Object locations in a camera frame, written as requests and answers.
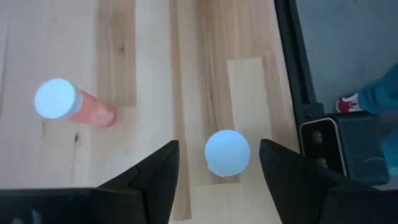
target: blue pants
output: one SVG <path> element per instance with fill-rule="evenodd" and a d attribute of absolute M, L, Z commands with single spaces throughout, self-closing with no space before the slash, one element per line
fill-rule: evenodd
<path fill-rule="evenodd" d="M 372 114 L 398 112 L 398 63 L 382 78 L 359 91 L 360 107 Z M 398 175 L 398 130 L 382 140 L 382 150 L 391 176 Z"/>

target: wood grain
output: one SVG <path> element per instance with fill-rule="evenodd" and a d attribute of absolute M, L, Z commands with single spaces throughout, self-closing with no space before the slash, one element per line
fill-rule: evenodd
<path fill-rule="evenodd" d="M 267 92 L 269 117 L 272 126 L 272 140 L 300 153 L 299 140 L 292 116 L 293 105 L 286 99 L 290 90 L 285 86 L 277 72 L 275 55 L 262 58 L 262 69 L 264 71 L 264 86 Z"/>
<path fill-rule="evenodd" d="M 201 58 L 203 74 L 201 88 L 204 99 L 206 129 L 209 138 L 217 131 L 234 129 L 231 95 L 226 71 L 224 33 L 218 1 L 198 1 Z M 212 175 L 214 184 L 239 182 L 239 175 L 218 177 Z"/>
<path fill-rule="evenodd" d="M 174 101 L 174 135 L 180 143 L 180 172 L 178 173 L 177 191 L 174 199 L 173 220 L 186 220 L 191 219 L 191 195 L 188 173 L 187 139 L 185 136 L 182 100 L 182 74 L 177 0 L 170 0 L 169 7 Z"/>
<path fill-rule="evenodd" d="M 98 97 L 136 106 L 135 0 L 99 0 Z"/>
<path fill-rule="evenodd" d="M 272 1 L 9 2 L 0 188 L 96 187 L 178 139 L 171 223 L 280 223 L 259 140 L 298 146 Z M 42 119 L 34 93 L 55 77 L 114 103 L 115 124 Z M 252 156 L 239 177 L 219 179 L 204 148 L 226 128 Z"/>

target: sneaker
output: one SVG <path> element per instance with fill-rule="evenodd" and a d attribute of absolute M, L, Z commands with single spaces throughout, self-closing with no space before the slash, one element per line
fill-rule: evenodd
<path fill-rule="evenodd" d="M 358 103 L 358 93 L 344 96 L 336 102 L 336 110 L 339 113 L 362 111 Z"/>

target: wooden table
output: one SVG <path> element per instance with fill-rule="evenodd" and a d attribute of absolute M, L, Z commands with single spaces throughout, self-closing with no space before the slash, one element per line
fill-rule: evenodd
<path fill-rule="evenodd" d="M 298 143 L 272 0 L 0 0 L 0 72 L 0 188 L 97 186 L 178 139 L 173 223 L 280 223 L 259 143 Z M 42 119 L 34 92 L 55 77 L 116 124 Z M 235 177 L 206 167 L 222 129 L 251 145 Z"/>

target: black frame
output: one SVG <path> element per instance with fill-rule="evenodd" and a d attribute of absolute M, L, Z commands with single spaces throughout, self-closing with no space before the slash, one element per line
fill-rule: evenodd
<path fill-rule="evenodd" d="M 275 0 L 297 133 L 304 122 L 325 115 L 317 103 L 295 0 Z"/>

